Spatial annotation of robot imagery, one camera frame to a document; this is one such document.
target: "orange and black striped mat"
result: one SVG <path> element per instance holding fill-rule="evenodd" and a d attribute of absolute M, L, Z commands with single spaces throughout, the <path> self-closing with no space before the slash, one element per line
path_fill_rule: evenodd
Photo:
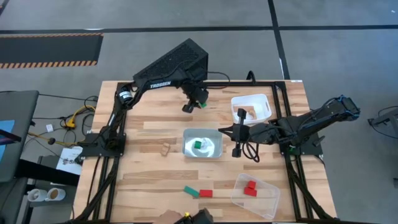
<path fill-rule="evenodd" d="M 0 35 L 0 68 L 93 66 L 102 33 Z"/>

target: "green block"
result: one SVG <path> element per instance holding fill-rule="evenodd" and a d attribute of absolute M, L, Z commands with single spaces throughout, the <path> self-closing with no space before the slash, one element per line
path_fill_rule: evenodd
<path fill-rule="evenodd" d="M 196 190 L 193 190 L 192 188 L 185 186 L 184 191 L 194 197 L 199 197 L 199 192 L 197 192 Z"/>
<path fill-rule="evenodd" d="M 200 141 L 195 141 L 195 145 L 193 147 L 195 149 L 200 149 L 201 148 L 201 142 Z"/>

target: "gray floor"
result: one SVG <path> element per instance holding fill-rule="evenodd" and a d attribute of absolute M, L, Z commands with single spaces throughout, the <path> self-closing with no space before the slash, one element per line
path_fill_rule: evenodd
<path fill-rule="evenodd" d="M 10 0 L 0 17 L 0 29 L 271 24 L 267 1 L 260 0 L 95 2 Z M 275 0 L 275 7 L 282 26 L 398 24 L 396 1 Z M 322 131 L 326 135 L 322 144 L 326 171 L 338 216 L 344 220 L 396 223 L 398 189 L 392 178 L 398 177 L 398 142 L 375 133 L 366 119 L 377 116 L 381 108 L 397 105 L 398 30 L 281 33 L 291 79 L 304 81 L 312 108 L 344 94 L 362 109 L 357 121 L 334 124 Z M 209 52 L 210 70 L 226 72 L 233 79 L 244 78 L 248 70 L 253 70 L 258 79 L 282 78 L 273 31 L 126 33 L 105 35 L 96 67 L 0 70 L 0 90 L 97 95 L 103 80 L 131 79 L 188 37 Z M 40 97 L 35 116 L 70 114 L 79 106 L 78 101 Z M 32 131 L 44 132 L 48 123 L 39 121 Z M 391 134 L 389 128 L 380 130 Z M 55 136 L 62 138 L 63 134 L 60 131 Z M 61 147 L 52 149 L 59 153 Z M 36 161 L 39 155 L 49 154 L 32 142 L 23 158 Z M 35 209 L 32 223 L 62 222 L 69 214 L 70 207 L 66 206 Z"/>

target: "red cube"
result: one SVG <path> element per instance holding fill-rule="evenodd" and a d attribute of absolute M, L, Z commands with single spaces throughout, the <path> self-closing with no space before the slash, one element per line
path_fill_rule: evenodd
<path fill-rule="evenodd" d="M 255 189 L 256 188 L 256 183 L 254 182 L 254 181 L 252 181 L 252 180 L 250 180 L 249 182 L 248 182 L 248 187 L 250 188 L 250 189 Z"/>
<path fill-rule="evenodd" d="M 199 190 L 200 197 L 213 197 L 212 190 Z"/>
<path fill-rule="evenodd" d="M 250 195 L 250 196 L 253 196 L 253 197 L 257 197 L 257 190 L 251 189 L 249 187 L 245 187 L 243 193 L 245 195 Z"/>

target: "wooden tabletop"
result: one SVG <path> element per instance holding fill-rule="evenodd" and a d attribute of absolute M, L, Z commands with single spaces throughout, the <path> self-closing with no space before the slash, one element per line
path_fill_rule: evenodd
<path fill-rule="evenodd" d="M 113 108 L 117 82 L 103 82 L 93 121 L 96 133 L 106 124 Z M 293 115 L 309 111 L 302 82 L 286 81 Z M 125 133 L 126 149 L 120 160 L 112 209 L 112 222 L 152 222 L 166 210 L 196 214 L 207 208 L 216 222 L 265 222 L 261 216 L 231 203 L 231 192 L 240 173 L 257 177 L 280 189 L 280 201 L 274 221 L 294 221 L 294 211 L 284 158 L 277 144 L 260 145 L 260 163 L 243 155 L 231 157 L 234 143 L 223 135 L 223 155 L 219 159 L 188 159 L 182 154 L 182 134 L 187 128 L 224 128 L 233 123 L 231 99 L 234 96 L 263 93 L 267 95 L 276 117 L 270 87 L 227 87 L 209 90 L 207 107 L 194 109 L 192 114 L 181 109 L 187 103 L 181 89 L 165 87 L 147 91 L 140 102 L 128 111 Z M 279 92 L 280 104 L 283 100 Z M 160 154 L 163 143 L 171 145 L 167 157 Z M 335 208 L 324 166 L 313 156 L 302 156 L 309 191 L 330 215 Z M 86 207 L 88 190 L 96 158 L 84 161 L 74 209 L 76 215 Z M 96 192 L 100 177 L 100 162 L 93 187 Z M 213 189 L 213 198 L 193 198 L 183 188 Z M 298 190 L 301 211 L 305 217 L 302 194 Z M 100 217 L 104 217 L 107 193 L 103 197 Z"/>

